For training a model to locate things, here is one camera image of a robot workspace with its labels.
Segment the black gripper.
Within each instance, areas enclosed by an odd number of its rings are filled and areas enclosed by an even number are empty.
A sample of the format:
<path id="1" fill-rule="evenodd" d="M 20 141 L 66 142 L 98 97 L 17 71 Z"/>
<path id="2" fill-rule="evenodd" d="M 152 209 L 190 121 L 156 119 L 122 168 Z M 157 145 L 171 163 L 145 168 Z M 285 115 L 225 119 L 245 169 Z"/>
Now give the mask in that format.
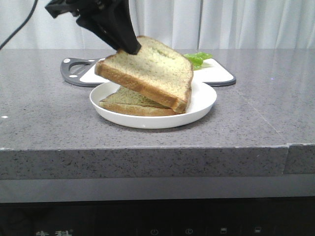
<path id="1" fill-rule="evenodd" d="M 115 50 L 135 55 L 141 44 L 132 26 L 127 0 L 52 0 L 45 9 L 53 18 L 70 12 L 76 23 Z"/>

